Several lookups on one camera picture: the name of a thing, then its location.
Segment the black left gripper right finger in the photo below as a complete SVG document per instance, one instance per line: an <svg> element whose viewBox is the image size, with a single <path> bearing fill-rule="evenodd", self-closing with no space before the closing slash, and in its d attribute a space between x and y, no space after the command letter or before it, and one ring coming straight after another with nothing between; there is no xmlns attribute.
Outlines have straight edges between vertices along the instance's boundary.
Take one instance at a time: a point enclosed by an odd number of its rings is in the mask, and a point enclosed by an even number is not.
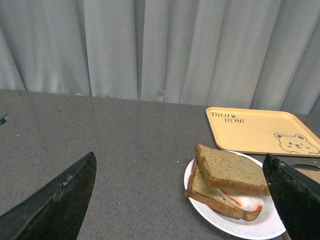
<svg viewBox="0 0 320 240"><path fill-rule="evenodd" d="M320 238L320 184L272 154L262 170L277 213L292 240Z"/></svg>

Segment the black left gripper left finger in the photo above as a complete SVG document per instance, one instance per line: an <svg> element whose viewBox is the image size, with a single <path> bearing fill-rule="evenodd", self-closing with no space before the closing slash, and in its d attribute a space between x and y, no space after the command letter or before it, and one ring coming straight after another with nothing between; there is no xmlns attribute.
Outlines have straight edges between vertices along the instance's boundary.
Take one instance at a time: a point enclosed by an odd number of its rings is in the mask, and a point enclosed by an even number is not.
<svg viewBox="0 0 320 240"><path fill-rule="evenodd" d="M96 157L80 160L0 217L2 240L75 240L97 172Z"/></svg>

